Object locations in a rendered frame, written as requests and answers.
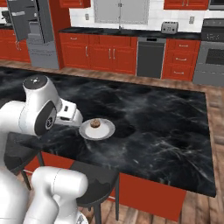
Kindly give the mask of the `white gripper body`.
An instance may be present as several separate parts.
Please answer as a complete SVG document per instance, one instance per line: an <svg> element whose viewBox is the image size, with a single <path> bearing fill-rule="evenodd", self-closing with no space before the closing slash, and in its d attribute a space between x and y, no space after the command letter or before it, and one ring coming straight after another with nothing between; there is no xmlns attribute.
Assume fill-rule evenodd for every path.
<svg viewBox="0 0 224 224"><path fill-rule="evenodd" d="M64 107L56 117L56 123L61 125L80 127L82 122L82 114L77 108Z"/></svg>

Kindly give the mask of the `brown mushroom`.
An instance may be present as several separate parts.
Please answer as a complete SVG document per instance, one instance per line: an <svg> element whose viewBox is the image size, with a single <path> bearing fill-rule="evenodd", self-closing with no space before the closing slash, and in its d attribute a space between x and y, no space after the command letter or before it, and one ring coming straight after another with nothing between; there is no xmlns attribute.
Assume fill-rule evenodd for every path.
<svg viewBox="0 0 224 224"><path fill-rule="evenodd" d="M101 122L98 118L95 118L91 121L90 126L94 129L99 128L101 126Z"/></svg>

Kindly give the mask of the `grey fridge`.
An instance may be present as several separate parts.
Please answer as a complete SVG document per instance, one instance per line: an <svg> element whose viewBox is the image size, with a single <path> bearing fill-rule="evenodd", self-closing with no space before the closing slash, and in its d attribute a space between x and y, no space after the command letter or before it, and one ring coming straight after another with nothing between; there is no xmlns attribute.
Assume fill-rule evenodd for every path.
<svg viewBox="0 0 224 224"><path fill-rule="evenodd" d="M29 21L30 33L26 40L33 67L58 69L59 61L54 41L48 0L32 0L36 18Z"/></svg>

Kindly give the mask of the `grey fridge door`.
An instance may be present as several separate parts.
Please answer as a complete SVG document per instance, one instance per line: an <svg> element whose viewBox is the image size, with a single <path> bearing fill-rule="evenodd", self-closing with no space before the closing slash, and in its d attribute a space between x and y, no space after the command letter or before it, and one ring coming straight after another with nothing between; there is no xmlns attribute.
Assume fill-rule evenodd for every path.
<svg viewBox="0 0 224 224"><path fill-rule="evenodd" d="M6 0L7 7L10 13L10 20L17 41L28 38L28 23L25 15L25 2L24 0Z"/></svg>

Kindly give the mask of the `white round plate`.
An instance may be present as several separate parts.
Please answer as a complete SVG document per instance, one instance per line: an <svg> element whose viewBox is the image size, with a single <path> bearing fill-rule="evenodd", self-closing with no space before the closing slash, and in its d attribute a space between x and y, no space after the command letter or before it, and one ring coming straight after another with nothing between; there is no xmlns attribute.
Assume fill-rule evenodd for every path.
<svg viewBox="0 0 224 224"><path fill-rule="evenodd" d="M99 128L92 128L90 123L93 119L85 121L80 127L79 132L80 135L87 140L104 140L111 137L116 130L116 126L108 119L98 118L101 122L101 126Z"/></svg>

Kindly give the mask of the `black stool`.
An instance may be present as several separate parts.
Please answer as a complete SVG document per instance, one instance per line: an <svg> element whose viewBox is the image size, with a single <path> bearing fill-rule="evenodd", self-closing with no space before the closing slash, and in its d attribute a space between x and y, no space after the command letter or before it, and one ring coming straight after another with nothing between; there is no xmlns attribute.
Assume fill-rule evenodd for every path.
<svg viewBox="0 0 224 224"><path fill-rule="evenodd" d="M94 209L95 224L102 224L101 203L115 190L115 219L119 220L119 172L99 166L74 161L71 170L87 176L88 188L85 194L77 199L79 207Z"/></svg>
<svg viewBox="0 0 224 224"><path fill-rule="evenodd" d="M42 157L41 150L32 149L23 146L16 138L15 133L8 135L6 152L4 155L4 162L6 167L14 174L22 174L24 182L29 190L31 190L30 182L25 173L25 167L35 158L38 158L40 166L44 166L44 159Z"/></svg>

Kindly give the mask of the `dark grey dishwasher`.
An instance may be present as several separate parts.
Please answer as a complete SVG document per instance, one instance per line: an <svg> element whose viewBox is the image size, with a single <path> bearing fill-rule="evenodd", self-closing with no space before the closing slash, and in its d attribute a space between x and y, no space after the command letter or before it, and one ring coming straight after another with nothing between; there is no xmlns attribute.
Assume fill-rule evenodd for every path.
<svg viewBox="0 0 224 224"><path fill-rule="evenodd" d="M138 38L136 75L159 79L165 52L165 38Z"/></svg>

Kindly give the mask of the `red kitchen island base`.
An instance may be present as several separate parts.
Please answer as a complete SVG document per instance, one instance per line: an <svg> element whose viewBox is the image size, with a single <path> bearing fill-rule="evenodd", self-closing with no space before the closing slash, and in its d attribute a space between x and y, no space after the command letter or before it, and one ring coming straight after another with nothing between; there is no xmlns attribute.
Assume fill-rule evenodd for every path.
<svg viewBox="0 0 224 224"><path fill-rule="evenodd" d="M87 168L87 177L92 180L101 174L108 175L113 170L96 165L86 164L69 158L42 152L44 165L69 169L72 165ZM119 202L137 210L177 221L186 196L186 191L168 185L156 183L144 178L119 173Z"/></svg>

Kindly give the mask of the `grey framed window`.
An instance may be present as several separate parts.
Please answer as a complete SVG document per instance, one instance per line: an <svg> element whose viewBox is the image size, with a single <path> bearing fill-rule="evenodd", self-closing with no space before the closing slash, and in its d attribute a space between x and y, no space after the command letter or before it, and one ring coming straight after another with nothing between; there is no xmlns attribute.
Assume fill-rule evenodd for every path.
<svg viewBox="0 0 224 224"><path fill-rule="evenodd" d="M94 0L94 21L147 25L150 0Z"/></svg>

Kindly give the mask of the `dark coffee machine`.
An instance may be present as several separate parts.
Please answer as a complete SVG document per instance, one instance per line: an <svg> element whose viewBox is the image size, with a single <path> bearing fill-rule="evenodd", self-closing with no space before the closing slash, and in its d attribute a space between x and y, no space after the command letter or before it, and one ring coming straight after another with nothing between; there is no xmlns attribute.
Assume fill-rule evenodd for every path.
<svg viewBox="0 0 224 224"><path fill-rule="evenodd" d="M7 10L2 11L2 18L5 20L5 26L12 26L10 13Z"/></svg>

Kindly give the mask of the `red drawer unit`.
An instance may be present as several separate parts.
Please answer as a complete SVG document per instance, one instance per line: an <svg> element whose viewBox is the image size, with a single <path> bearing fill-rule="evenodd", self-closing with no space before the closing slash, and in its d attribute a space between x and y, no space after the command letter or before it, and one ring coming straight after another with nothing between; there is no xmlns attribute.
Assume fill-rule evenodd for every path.
<svg viewBox="0 0 224 224"><path fill-rule="evenodd" d="M199 40L168 38L165 44L162 79L192 81Z"/></svg>

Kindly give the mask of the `silver toaster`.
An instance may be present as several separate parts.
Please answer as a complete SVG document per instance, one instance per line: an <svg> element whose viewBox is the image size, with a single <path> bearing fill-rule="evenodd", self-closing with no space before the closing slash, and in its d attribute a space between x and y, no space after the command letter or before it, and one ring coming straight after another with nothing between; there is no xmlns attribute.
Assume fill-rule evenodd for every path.
<svg viewBox="0 0 224 224"><path fill-rule="evenodd" d="M178 32L178 22L163 22L161 25L161 32L163 34L176 34Z"/></svg>

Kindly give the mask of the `grey oven with hob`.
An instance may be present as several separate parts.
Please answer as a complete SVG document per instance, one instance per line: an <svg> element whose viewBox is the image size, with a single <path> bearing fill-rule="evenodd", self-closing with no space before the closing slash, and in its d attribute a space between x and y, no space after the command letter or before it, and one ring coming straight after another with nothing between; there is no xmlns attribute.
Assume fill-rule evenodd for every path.
<svg viewBox="0 0 224 224"><path fill-rule="evenodd" d="M224 18L205 18L194 84L224 87Z"/></svg>

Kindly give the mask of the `grey microwave oven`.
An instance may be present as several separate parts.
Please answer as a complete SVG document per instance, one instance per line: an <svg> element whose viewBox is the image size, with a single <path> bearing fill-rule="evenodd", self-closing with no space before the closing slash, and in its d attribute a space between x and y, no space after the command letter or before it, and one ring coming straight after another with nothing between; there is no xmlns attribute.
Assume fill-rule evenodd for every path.
<svg viewBox="0 0 224 224"><path fill-rule="evenodd" d="M224 11L224 0L209 0L208 9L212 11Z"/></svg>

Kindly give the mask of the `red wide wall cupboard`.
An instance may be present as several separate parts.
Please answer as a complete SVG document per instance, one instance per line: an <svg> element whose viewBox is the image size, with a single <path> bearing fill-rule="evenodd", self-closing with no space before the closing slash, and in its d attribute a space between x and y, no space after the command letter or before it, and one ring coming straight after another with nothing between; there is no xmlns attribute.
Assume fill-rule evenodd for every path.
<svg viewBox="0 0 224 224"><path fill-rule="evenodd" d="M208 0L164 0L165 10L204 11Z"/></svg>

